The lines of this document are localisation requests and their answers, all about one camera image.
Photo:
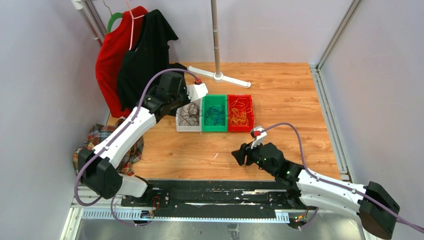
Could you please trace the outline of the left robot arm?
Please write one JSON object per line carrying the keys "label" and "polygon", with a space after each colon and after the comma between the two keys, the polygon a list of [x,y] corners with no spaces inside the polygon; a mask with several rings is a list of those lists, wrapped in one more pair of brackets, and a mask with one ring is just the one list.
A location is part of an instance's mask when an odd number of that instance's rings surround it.
{"label": "left robot arm", "polygon": [[132,196],[140,206],[153,201],[151,185],[141,177],[118,172],[122,159],[131,147],[164,116],[194,100],[197,87],[208,92],[192,71],[169,68],[156,73],[146,85],[138,104],[118,128],[92,149],[77,153],[77,176],[74,198],[84,207],[117,195]]}

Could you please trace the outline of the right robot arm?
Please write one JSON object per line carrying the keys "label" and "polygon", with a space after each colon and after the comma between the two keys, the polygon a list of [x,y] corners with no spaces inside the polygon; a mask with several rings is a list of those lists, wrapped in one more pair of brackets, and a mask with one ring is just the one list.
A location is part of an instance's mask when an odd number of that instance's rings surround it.
{"label": "right robot arm", "polygon": [[286,203],[331,211],[359,222],[370,234],[384,240],[393,237],[400,206],[379,183],[343,182],[287,160],[273,143],[251,147],[243,143],[232,151],[239,166],[255,164],[283,185]]}

